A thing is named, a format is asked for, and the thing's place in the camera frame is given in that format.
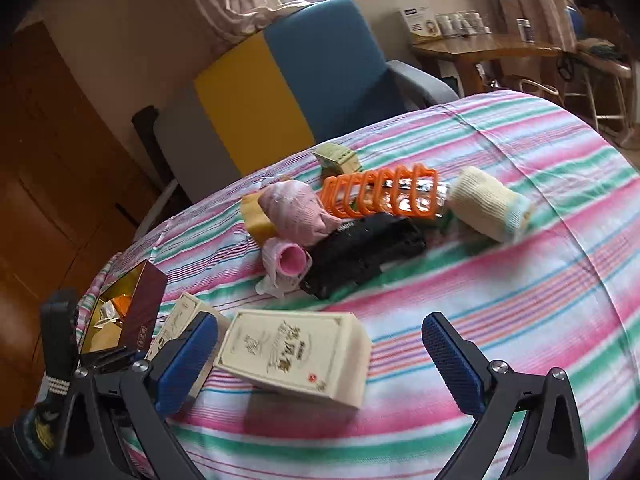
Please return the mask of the cream box with gold text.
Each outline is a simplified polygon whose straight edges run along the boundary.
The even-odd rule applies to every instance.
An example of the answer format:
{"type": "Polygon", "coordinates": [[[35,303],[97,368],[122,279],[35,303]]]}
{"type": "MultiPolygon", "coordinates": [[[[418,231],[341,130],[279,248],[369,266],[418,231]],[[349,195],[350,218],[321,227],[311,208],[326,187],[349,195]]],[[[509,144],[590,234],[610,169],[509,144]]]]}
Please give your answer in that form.
{"type": "Polygon", "coordinates": [[[347,312],[239,311],[215,366],[250,384],[360,408],[372,342],[347,312]]]}

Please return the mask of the pink hair roller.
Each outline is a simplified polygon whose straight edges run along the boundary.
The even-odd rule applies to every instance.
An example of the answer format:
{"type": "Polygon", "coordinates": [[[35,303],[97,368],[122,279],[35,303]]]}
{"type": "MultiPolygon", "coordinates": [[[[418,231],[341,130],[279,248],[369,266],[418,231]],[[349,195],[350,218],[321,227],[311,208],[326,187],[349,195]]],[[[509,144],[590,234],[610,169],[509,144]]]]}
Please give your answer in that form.
{"type": "Polygon", "coordinates": [[[294,292],[312,265],[311,256],[299,244],[271,237],[262,246],[265,277],[256,284],[258,295],[283,298],[294,292]]]}

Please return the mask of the yellow sponge block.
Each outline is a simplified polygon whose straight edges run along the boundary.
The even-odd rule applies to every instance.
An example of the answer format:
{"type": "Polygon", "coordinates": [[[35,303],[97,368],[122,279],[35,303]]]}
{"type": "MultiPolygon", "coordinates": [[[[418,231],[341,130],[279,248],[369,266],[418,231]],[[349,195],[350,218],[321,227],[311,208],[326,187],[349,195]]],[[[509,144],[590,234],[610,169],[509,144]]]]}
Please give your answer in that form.
{"type": "Polygon", "coordinates": [[[260,190],[246,194],[241,198],[240,203],[240,213],[245,229],[259,247],[264,246],[265,242],[271,237],[278,235],[276,227],[258,203],[259,197],[262,196],[263,192],[263,190],[260,190]]]}

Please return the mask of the pink sock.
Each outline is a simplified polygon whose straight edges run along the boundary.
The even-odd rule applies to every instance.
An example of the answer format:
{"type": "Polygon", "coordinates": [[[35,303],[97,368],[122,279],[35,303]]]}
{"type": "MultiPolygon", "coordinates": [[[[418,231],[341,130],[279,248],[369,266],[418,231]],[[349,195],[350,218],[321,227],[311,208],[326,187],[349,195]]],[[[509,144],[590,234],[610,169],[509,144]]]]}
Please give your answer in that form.
{"type": "Polygon", "coordinates": [[[343,223],[326,211],[309,184],[297,180],[268,185],[258,204],[280,237],[302,247],[314,246],[343,223]]]}

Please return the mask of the black plastic stapler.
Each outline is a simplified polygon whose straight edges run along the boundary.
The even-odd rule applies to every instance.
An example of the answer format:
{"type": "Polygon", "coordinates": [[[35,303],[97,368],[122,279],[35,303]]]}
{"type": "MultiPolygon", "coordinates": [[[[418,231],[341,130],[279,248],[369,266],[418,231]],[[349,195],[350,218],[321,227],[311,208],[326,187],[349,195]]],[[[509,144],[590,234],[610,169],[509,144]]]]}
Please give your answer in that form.
{"type": "Polygon", "coordinates": [[[404,217],[391,214],[352,219],[309,248],[311,267],[300,289],[320,300],[346,285],[362,285],[387,263],[423,254],[423,233],[404,217]]]}

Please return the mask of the cream sock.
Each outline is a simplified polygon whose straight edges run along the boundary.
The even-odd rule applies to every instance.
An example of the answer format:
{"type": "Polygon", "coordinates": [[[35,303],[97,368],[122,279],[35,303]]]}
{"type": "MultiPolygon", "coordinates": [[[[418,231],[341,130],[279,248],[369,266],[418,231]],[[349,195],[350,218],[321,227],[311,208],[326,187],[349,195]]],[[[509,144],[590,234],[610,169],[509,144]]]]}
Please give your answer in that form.
{"type": "Polygon", "coordinates": [[[533,209],[529,198],[473,166],[463,168],[450,186],[447,203],[459,220],[499,243],[521,237],[533,209]]]}

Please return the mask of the small green box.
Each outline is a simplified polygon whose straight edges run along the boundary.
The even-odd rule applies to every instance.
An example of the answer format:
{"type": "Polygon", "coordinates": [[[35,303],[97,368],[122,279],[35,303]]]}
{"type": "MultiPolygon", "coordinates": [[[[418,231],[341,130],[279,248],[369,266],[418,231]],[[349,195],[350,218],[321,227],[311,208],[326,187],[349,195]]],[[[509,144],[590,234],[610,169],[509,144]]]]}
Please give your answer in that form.
{"type": "Polygon", "coordinates": [[[342,144],[328,142],[314,149],[314,157],[326,174],[353,174],[362,168],[357,153],[342,144]]]}

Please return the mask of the orange plastic rack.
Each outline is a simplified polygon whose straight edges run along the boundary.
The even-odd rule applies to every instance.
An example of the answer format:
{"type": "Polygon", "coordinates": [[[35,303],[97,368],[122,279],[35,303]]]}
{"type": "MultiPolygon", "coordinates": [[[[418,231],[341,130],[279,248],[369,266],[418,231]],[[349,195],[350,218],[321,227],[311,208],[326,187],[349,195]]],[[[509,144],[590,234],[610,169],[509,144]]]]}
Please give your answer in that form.
{"type": "Polygon", "coordinates": [[[362,219],[375,214],[434,220],[439,175],[422,164],[341,174],[324,180],[319,197],[330,214],[362,219]]]}

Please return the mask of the wooden chair with clutter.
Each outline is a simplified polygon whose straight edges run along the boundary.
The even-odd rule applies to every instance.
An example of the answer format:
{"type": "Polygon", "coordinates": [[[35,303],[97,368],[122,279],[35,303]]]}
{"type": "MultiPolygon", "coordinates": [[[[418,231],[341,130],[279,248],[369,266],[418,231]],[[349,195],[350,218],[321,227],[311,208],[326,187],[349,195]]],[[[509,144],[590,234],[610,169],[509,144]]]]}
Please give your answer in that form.
{"type": "Polygon", "coordinates": [[[615,15],[567,9],[575,51],[560,68],[567,106],[619,148],[639,148],[639,49],[615,15]]]}

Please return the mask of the maroon gold-lined storage box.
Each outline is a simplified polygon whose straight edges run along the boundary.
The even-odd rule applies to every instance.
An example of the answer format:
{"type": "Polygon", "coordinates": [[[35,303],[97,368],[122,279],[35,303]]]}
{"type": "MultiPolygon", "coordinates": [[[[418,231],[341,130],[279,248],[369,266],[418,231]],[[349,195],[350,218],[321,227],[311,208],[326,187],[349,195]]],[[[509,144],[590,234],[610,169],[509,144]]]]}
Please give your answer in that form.
{"type": "Polygon", "coordinates": [[[92,308],[80,353],[125,347],[145,354],[167,282],[168,277],[148,260],[114,281],[92,308]]]}

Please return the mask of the striped pink green tablecloth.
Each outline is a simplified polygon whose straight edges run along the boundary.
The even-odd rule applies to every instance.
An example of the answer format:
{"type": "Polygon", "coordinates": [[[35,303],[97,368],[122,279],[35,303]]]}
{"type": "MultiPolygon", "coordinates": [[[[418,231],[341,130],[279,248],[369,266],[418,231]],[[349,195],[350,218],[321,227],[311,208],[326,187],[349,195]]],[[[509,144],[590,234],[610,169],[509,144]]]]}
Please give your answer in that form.
{"type": "Polygon", "coordinates": [[[514,370],[567,371],[592,478],[603,479],[639,430],[639,175],[579,118],[515,92],[466,98],[401,115],[342,137],[368,168],[413,165],[454,180],[467,166],[533,204],[513,245],[454,222],[427,251],[354,290],[319,301],[255,290],[259,248],[240,200],[283,177],[318,186],[303,151],[201,200],[114,257],[82,297],[96,297],[141,261],[167,276],[160,314],[182,292],[226,315],[242,308],[356,315],[372,341],[358,411],[252,388],[220,370],[172,422],[209,479],[431,479],[470,426],[421,339],[442,312],[489,359],[514,370]]]}

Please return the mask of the wooden side table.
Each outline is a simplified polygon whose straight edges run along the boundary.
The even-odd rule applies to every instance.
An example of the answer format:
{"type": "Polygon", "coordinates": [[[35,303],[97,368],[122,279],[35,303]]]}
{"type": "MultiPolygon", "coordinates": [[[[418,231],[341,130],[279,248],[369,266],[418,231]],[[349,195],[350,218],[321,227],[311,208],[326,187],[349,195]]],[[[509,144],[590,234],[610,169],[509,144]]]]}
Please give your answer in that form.
{"type": "Polygon", "coordinates": [[[496,64],[504,58],[555,58],[562,50],[545,42],[526,42],[517,36],[472,35],[449,37],[413,44],[411,50],[424,70],[436,61],[454,64],[466,96],[483,93],[485,86],[477,64],[496,64]]]}

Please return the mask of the white yellow box on table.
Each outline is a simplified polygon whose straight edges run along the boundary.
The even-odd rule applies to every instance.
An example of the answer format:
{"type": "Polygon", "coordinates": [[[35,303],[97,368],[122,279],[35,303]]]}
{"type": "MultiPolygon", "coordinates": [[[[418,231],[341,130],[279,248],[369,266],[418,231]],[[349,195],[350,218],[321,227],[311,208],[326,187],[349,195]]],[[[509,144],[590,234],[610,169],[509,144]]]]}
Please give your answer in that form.
{"type": "Polygon", "coordinates": [[[442,39],[436,15],[429,6],[405,6],[399,9],[413,44],[442,39]]]}

